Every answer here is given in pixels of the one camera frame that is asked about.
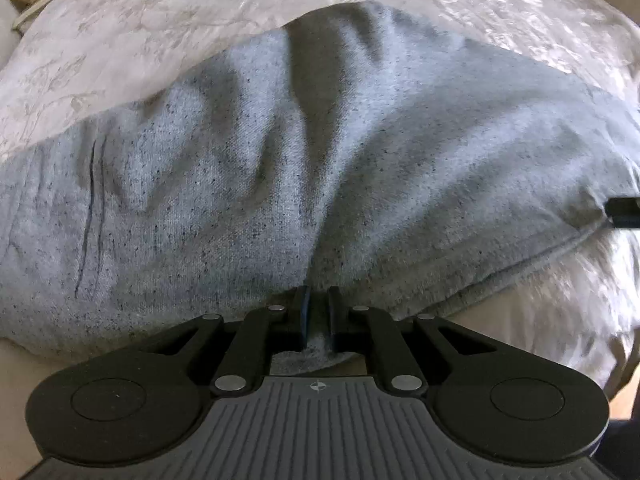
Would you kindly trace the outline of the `grey speckled sweatpants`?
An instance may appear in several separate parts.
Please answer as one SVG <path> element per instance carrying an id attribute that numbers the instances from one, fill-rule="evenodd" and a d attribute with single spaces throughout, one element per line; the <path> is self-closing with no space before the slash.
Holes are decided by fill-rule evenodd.
<path id="1" fill-rule="evenodd" d="M 84 360 L 281 292 L 408 318 L 562 255 L 639 189 L 639 114 L 374 2 L 309 12 L 1 165 L 1 333 Z"/>

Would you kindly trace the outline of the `left cream nightstand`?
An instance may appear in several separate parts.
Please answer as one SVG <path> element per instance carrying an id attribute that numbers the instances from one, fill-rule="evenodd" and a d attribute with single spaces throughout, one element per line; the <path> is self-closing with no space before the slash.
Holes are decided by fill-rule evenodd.
<path id="1" fill-rule="evenodd" d="M 37 0 L 28 9 L 22 12 L 13 22 L 11 29 L 20 36 L 24 36 L 39 14 L 53 0 Z"/>

